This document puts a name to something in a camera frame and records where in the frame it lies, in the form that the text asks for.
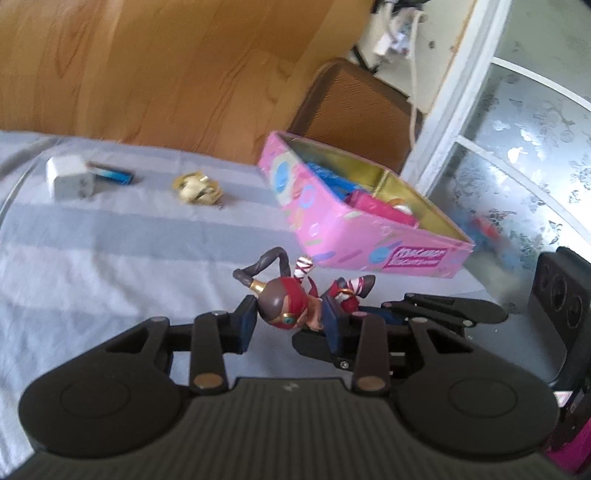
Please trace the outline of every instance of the blue battery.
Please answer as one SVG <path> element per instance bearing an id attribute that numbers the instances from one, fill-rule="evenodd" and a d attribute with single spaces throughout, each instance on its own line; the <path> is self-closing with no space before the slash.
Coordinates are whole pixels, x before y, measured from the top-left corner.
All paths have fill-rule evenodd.
<path id="1" fill-rule="evenodd" d="M 87 162 L 86 166 L 96 177 L 114 181 L 120 185 L 129 185 L 134 179 L 134 172 L 131 170 L 121 170 L 120 168 L 113 168 L 109 165 L 94 162 Z"/>

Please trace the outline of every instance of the gray striped bedsheet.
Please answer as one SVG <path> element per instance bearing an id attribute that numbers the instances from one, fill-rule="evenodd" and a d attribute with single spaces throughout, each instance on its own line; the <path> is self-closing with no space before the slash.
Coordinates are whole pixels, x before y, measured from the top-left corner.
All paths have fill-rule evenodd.
<path id="1" fill-rule="evenodd" d="M 135 170 L 138 181 L 98 183 L 88 199 L 52 203 L 45 163 L 72 153 Z M 223 210 L 175 197 L 173 178 L 197 169 L 220 181 Z M 0 200 L 0 476 L 31 454 L 17 405 L 33 379 L 148 317 L 186 323 L 201 312 L 233 310 L 248 293 L 232 278 L 234 268 L 276 245 L 292 259 L 301 253 L 256 167 L 202 155 L 0 132 Z M 341 275 L 356 273 L 319 268 L 314 278 L 323 288 Z M 450 280 L 378 275 L 365 301 L 481 289 L 466 271 Z M 187 383 L 187 361 L 182 354 L 175 360 L 175 381 Z M 231 379 L 347 377 L 298 356 L 290 334 L 264 322 L 250 350 L 226 355 L 226 366 Z"/>

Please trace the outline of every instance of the figure's red mask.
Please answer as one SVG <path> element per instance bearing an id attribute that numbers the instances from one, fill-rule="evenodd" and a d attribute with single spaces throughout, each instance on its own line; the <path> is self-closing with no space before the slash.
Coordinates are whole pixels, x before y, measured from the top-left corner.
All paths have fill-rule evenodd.
<path id="1" fill-rule="evenodd" d="M 308 308 L 308 295 L 295 278 L 280 277 L 280 279 L 289 299 L 289 311 L 280 322 L 273 323 L 273 326 L 282 330 L 290 330 L 296 326 L 297 319 Z"/>

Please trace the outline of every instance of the pink tin box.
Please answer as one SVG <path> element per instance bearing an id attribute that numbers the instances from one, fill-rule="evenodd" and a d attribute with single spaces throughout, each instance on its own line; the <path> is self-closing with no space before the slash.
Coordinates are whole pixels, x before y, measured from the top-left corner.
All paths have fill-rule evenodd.
<path id="1" fill-rule="evenodd" d="M 355 210 L 306 166 L 313 161 L 385 202 L 403 198 L 412 226 Z M 391 170 L 328 145 L 282 132 L 269 135 L 259 168 L 291 228 L 317 265 L 429 277 L 453 277 L 472 241 L 435 205 Z"/>

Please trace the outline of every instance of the blue item in box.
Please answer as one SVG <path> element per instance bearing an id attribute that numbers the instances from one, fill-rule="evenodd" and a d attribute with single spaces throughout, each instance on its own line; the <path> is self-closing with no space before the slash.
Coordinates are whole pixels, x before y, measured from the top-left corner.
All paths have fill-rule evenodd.
<path id="1" fill-rule="evenodd" d="M 321 167 L 317 163 L 308 162 L 306 164 L 311 171 L 316 173 L 318 178 L 322 180 L 325 185 L 333 192 L 341 201 L 345 201 L 347 195 L 353 193 L 355 190 L 364 190 L 358 184 L 339 177 L 336 173 L 328 168 Z"/>

